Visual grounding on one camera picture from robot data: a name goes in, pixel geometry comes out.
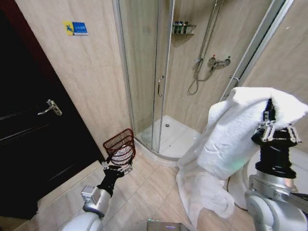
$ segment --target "small basket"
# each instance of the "small basket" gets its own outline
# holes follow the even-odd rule
[[[115,165],[131,164],[136,154],[134,133],[131,129],[125,129],[116,136],[103,143],[108,153],[107,163]]]

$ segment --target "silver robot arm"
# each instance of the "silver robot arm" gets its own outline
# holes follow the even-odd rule
[[[131,165],[105,166],[105,177],[100,185],[88,186],[82,190],[81,195],[85,201],[82,213],[67,223],[63,231],[102,231],[103,217],[105,216],[109,200],[113,195],[116,180],[125,176],[132,170]]]
[[[292,125],[275,130],[274,124],[275,109],[269,100],[263,121],[252,136],[261,147],[261,157],[257,174],[249,177],[247,209],[257,231],[307,231],[308,197],[297,193],[296,173],[289,161],[289,147],[301,140]]]

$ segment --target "door lever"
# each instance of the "door lever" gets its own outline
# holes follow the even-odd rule
[[[47,100],[46,103],[49,105],[49,108],[47,108],[45,111],[39,112],[38,115],[45,114],[50,110],[53,110],[57,114],[57,116],[62,115],[62,111],[58,108],[58,106],[53,100]]]

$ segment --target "white toilet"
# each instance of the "white toilet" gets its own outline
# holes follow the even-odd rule
[[[248,189],[248,178],[256,174],[255,164],[260,160],[260,153],[257,152],[248,163],[230,177],[227,189],[234,197],[234,202],[240,208],[246,208],[245,191]],[[290,148],[291,168],[296,172],[295,185],[300,193],[308,194],[308,153],[296,148]]]

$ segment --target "glass shower door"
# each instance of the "glass shower door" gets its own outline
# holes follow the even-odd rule
[[[172,8],[169,11],[172,4],[169,0],[118,0],[117,3],[135,137],[158,152],[165,90],[164,78],[160,80],[159,89],[158,80],[166,75],[164,66],[167,66],[170,36],[166,31],[171,29],[171,20],[167,17],[163,23],[164,18],[159,17],[172,14]]]

